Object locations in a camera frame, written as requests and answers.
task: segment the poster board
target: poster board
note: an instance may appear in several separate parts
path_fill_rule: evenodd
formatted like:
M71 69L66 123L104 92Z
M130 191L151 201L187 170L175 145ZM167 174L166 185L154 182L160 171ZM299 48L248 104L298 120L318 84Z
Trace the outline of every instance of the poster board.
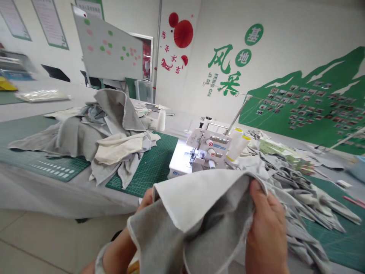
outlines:
M14 0L1 0L0 13L3 16L4 21L13 37L32 41L27 28L20 17L19 11L16 8Z
M143 42L71 5L83 60L90 77L143 79Z
M102 0L75 0L75 3L77 7L86 11L88 14L105 20Z
M48 45L69 50L54 0L32 0Z

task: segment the fabric pile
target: fabric pile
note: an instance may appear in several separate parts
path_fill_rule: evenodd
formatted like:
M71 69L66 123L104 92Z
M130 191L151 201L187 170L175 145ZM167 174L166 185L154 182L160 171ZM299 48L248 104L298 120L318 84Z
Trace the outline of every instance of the fabric pile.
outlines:
M47 157L84 156L91 162L97 185L108 182L118 173L125 189L131 182L143 153L160 139L146 131L150 119L141 121L124 92L101 89L94 96L96 102L62 111L56 125L14 141L8 148L44 151Z

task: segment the floor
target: floor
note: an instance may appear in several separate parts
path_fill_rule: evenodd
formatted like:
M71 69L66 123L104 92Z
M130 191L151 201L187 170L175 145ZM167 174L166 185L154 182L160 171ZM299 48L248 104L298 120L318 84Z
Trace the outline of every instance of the floor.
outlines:
M79 273L96 258L129 215L75 220L0 210L1 273Z

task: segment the hand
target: hand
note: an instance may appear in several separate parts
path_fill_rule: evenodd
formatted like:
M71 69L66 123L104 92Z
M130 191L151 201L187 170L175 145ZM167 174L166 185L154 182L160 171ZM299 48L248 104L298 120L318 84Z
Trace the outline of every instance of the hand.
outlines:
M153 202L152 201L152 194L153 194L152 188L150 188L146 191L146 193L143 196L142 202L141 202L140 206L138 207L136 213L138 213L139 211L141 211L145 207L152 204L152 202Z
M247 274L289 274L285 212L280 202L253 180L250 194L256 207L246 244Z

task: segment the wall mural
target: wall mural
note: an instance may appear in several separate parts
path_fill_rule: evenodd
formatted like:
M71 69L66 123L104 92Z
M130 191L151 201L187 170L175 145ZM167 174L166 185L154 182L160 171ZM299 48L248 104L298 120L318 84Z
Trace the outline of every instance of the wall mural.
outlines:
M365 126L365 75L354 79L365 57L361 46L316 68L275 79L248 94L239 123L330 147ZM365 153L365 138L351 138L336 148Z

